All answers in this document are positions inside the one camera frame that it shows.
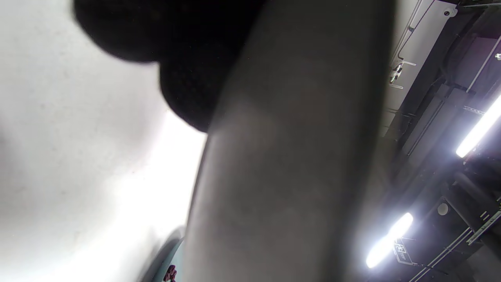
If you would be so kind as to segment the person's left hand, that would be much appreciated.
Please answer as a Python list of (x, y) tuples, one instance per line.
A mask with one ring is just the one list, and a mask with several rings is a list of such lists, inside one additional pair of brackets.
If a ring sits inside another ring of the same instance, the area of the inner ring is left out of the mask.
[(264, 0), (74, 0), (81, 29), (109, 55), (157, 63), (170, 109), (209, 129)]

